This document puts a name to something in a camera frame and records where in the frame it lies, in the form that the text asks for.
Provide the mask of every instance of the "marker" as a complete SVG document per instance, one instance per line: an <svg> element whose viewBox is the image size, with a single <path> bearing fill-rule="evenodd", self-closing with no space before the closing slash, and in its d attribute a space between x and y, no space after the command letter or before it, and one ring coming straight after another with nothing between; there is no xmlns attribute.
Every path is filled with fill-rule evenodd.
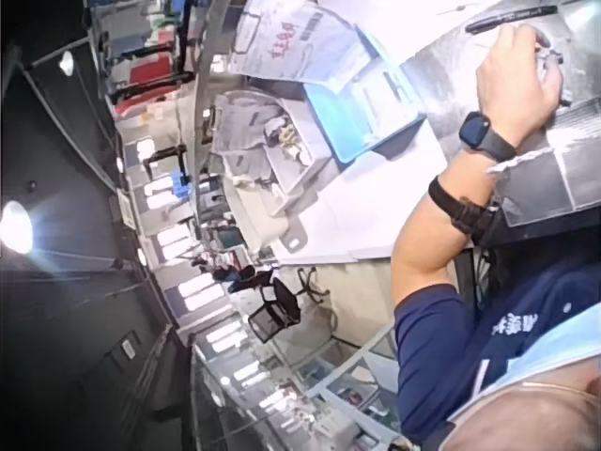
<svg viewBox="0 0 601 451"><path fill-rule="evenodd" d="M558 11L559 10L556 6L547 6L506 12L504 14L498 14L496 16L482 19L481 21L470 23L468 26L466 26L466 33L477 35L479 33L492 30L493 28L496 28L504 23L523 21L525 19L532 19L534 17L550 16L551 14L557 14Z"/></svg>

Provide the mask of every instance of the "lamp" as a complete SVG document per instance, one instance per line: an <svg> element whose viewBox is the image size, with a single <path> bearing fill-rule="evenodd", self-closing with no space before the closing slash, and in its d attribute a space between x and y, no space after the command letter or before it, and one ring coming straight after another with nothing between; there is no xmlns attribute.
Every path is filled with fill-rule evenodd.
<svg viewBox="0 0 601 451"><path fill-rule="evenodd" d="M138 247L138 259L140 260L140 263L142 263L142 266L147 265L146 255L144 254L144 251L142 249L140 249L139 247Z"/></svg>
<svg viewBox="0 0 601 451"><path fill-rule="evenodd" d="M66 52L63 53L63 57L61 58L60 62L58 63L58 67L63 72L65 72L65 75L67 75L68 77L70 77L73 74L73 67L74 67L73 55L71 54L71 52L69 50L67 50Z"/></svg>
<svg viewBox="0 0 601 451"><path fill-rule="evenodd" d="M123 174L125 167L123 166L123 160L121 157L116 157L116 168L118 169L119 174Z"/></svg>
<svg viewBox="0 0 601 451"><path fill-rule="evenodd" d="M28 254L33 247L33 227L27 210L19 202L9 201L2 210L0 238L10 249Z"/></svg>

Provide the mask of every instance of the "pole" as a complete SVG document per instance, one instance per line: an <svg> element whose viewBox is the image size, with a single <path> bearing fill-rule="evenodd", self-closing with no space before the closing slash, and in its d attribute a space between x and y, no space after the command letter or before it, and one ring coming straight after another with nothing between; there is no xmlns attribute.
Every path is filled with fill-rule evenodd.
<svg viewBox="0 0 601 451"><path fill-rule="evenodd" d="M21 70L23 77L25 77L25 80L27 81L27 83L29 84L31 89L34 91L34 94L36 95L39 102L41 103L41 106L44 107L44 110L46 110L46 113L48 114L48 116L50 117L50 119L52 120L52 122L54 123L56 128L62 133L62 135L65 137L67 142L71 145L73 150L75 150L75 153L77 153L77 155L79 155L79 157L82 160L84 160L84 163L87 164L90 169L92 169L92 172L94 172L94 174L96 174L96 176L102 181L102 183L104 183L107 186L107 188L109 190L111 190L113 193L116 193L115 184L113 183L111 178L106 174L106 172L104 172L104 170L100 167L98 162L96 162L96 160L92 159L89 155L87 155L75 143L75 141L73 141L73 139L69 136L69 134L65 130L65 127L63 127L63 125L60 123L60 121L54 114L54 111L52 110L52 108L50 107L50 105L48 104L48 102L46 101L44 96L42 95L42 93L39 91L39 88L36 85L36 82L34 81L33 78L31 78L31 75L29 74L29 72L27 70L25 70L21 64L19 65L19 69Z"/></svg>
<svg viewBox="0 0 601 451"><path fill-rule="evenodd" d="M85 44L86 42L88 42L87 36L84 38L81 38L81 39L77 39L70 44L64 45L60 49L56 49L53 52L50 52L49 54L43 56L42 58L37 59L36 61L31 63L29 66L31 67L31 69L34 69L35 67L39 66L40 64L53 59L55 56L59 56L59 55L63 54L66 50L74 49L75 47L79 47L80 45Z"/></svg>

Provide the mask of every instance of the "face mask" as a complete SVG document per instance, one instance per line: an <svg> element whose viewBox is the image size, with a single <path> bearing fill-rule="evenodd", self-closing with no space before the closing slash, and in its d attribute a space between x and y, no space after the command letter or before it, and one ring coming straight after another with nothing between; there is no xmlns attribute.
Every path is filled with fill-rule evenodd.
<svg viewBox="0 0 601 451"><path fill-rule="evenodd" d="M504 376L455 412L445 425L433 432L432 437L428 437L425 441L422 447L423 451L440 450L441 445L448 440L455 429L454 420L458 419L463 412L483 397L495 398L494 392L501 392L510 385L597 355L601 355L601 303L594 305L541 336L524 355L510 363ZM517 389L556 389L578 392L582 396L587 395L567 387L537 384L535 382L522 382Z"/></svg>

